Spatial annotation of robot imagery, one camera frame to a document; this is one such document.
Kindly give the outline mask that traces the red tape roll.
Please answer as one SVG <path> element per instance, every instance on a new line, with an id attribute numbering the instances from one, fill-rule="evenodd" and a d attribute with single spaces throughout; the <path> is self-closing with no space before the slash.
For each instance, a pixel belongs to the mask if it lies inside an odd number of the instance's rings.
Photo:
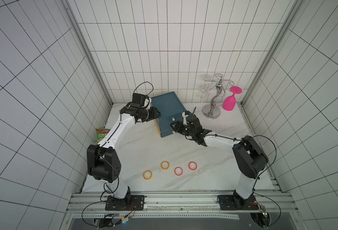
<path id="1" fill-rule="evenodd" d="M 198 165 L 197 165 L 196 162 L 189 162 L 188 168 L 189 168 L 191 171 L 195 171 L 195 170 L 197 170 Z"/>
<path id="2" fill-rule="evenodd" d="M 181 167 L 176 167 L 176 168 L 174 169 L 174 174 L 175 174 L 176 176 L 182 176 L 182 174 L 183 174 L 183 169 L 182 169 Z"/>

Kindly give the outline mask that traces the teal three-drawer cabinet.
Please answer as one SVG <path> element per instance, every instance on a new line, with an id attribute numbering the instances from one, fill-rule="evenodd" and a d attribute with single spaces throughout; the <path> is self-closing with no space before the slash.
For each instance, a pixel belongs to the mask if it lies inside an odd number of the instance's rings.
<path id="1" fill-rule="evenodd" d="M 175 92 L 169 92 L 152 98 L 152 106 L 159 112 L 160 116 L 155 120 L 160 137 L 164 138 L 173 134 L 171 124 L 183 121 L 182 113 L 186 108 Z"/>

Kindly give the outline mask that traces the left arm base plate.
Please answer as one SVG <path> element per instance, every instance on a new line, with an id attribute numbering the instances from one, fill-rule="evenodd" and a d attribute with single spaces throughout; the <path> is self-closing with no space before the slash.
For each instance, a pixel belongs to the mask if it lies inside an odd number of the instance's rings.
<path id="1" fill-rule="evenodd" d="M 141 211 L 144 209 L 144 195 L 127 195 L 124 199 L 109 196 L 106 201 L 106 211 Z"/>

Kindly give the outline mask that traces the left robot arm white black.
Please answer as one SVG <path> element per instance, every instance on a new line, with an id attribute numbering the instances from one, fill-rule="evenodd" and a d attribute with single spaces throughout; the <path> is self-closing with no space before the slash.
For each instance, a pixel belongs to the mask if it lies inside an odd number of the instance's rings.
<path id="1" fill-rule="evenodd" d="M 160 116 L 160 112 L 151 106 L 151 100 L 143 103 L 129 102 L 119 113 L 117 122 L 98 144 L 90 145 L 87 154 L 87 173 L 96 180 L 107 183 L 113 198 L 130 202 L 130 188 L 119 179 L 122 165 L 117 150 L 130 129 L 141 122 L 149 122 Z"/>

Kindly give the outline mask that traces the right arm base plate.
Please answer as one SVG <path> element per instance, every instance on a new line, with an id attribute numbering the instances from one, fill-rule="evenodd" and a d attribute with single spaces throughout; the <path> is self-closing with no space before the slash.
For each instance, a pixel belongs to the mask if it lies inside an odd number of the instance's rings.
<path id="1" fill-rule="evenodd" d="M 218 195 L 217 202 L 219 203 L 221 210 L 259 210 L 259 206 L 256 204 L 257 201 L 254 195 L 251 195 L 248 199 L 243 199 L 239 195 Z"/>

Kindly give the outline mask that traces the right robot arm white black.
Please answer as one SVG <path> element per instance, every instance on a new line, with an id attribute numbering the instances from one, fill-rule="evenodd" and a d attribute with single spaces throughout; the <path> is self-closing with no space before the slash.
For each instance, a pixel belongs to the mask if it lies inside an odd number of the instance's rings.
<path id="1" fill-rule="evenodd" d="M 185 125 L 180 121 L 170 126 L 174 132 L 190 137 L 190 140 L 199 145 L 232 152 L 241 172 L 238 185 L 233 193 L 233 200 L 235 202 L 249 200 L 259 176 L 269 162 L 268 157 L 253 137 L 245 136 L 240 139 L 225 137 L 204 129 L 201 125 L 194 123 Z"/>

